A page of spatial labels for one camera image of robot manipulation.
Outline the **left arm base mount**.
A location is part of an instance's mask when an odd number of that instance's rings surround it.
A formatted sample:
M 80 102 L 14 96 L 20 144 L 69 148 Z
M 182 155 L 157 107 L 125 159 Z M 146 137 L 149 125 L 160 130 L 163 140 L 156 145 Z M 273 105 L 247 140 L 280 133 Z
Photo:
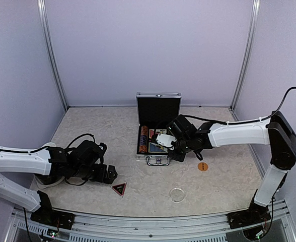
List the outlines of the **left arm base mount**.
M 31 220 L 41 224 L 71 230 L 75 215 L 69 212 L 54 210 L 48 195 L 37 191 L 40 198 L 40 208 L 31 214 Z

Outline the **aluminium poker case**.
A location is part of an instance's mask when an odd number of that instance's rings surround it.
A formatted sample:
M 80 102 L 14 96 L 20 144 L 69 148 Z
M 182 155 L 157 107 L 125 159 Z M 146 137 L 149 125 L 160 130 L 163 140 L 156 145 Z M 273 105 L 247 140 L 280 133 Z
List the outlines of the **aluminium poker case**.
M 147 126 L 150 129 L 167 129 L 166 125 L 176 118 L 179 114 L 181 104 L 181 93 L 153 93 L 153 92 L 138 92 L 136 94 L 137 113 L 138 113 L 138 138 L 136 148 L 136 158 L 145 160 L 148 166 L 168 166 L 170 158 L 168 153 L 139 153 L 139 137 L 142 126 Z M 156 143 L 148 136 L 149 142 Z

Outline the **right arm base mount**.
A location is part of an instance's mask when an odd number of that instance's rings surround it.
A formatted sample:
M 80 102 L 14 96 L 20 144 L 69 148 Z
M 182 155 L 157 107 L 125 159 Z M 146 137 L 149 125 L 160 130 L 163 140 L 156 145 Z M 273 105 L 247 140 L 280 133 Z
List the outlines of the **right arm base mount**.
M 257 205 L 252 199 L 248 209 L 231 212 L 227 214 L 227 218 L 230 229 L 235 229 L 268 221 L 271 219 L 271 215 L 267 205 L 264 207 Z

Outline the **blue playing card deck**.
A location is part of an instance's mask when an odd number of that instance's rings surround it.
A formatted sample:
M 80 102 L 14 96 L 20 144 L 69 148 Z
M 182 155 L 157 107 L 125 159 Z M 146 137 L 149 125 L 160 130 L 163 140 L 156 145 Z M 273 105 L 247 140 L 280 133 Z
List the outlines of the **blue playing card deck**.
M 149 153 L 168 153 L 168 149 L 166 147 L 160 146 L 155 143 L 149 142 L 148 148 Z

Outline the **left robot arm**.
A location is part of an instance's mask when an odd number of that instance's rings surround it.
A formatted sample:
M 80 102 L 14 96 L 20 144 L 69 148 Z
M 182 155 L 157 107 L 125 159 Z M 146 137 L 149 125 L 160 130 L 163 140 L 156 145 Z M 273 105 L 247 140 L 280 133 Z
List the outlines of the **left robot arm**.
M 44 186 L 51 186 L 71 177 L 103 184 L 112 184 L 117 178 L 113 165 L 104 164 L 107 146 L 95 139 L 84 140 L 77 147 L 66 148 L 47 143 L 42 147 L 17 149 L 0 146 L 0 198 L 17 204 L 29 212 L 37 212 L 46 224 L 57 220 L 48 195 L 25 188 L 6 178 L 4 172 L 29 173 L 38 177 Z

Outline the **red playing card deck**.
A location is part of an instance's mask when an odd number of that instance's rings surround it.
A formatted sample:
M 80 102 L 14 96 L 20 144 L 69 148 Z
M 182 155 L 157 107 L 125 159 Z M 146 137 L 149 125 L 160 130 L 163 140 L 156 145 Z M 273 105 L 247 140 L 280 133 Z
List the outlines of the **red playing card deck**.
M 152 139 L 155 134 L 167 134 L 166 129 L 150 129 L 149 130 L 149 138 Z

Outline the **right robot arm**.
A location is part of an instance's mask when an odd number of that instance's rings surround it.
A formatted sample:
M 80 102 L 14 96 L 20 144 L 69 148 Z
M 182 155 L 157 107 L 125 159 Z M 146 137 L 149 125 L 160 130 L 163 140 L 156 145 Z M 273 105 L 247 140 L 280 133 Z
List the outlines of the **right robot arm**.
M 226 145 L 260 144 L 271 150 L 270 165 L 253 198 L 253 206 L 244 213 L 244 219 L 256 223 L 296 163 L 296 134 L 277 108 L 269 116 L 239 122 L 204 119 L 196 128 L 190 116 L 179 115 L 167 125 L 169 132 L 158 134 L 156 141 L 169 149 L 172 159 L 183 161 L 188 152 L 202 160 L 201 151 Z

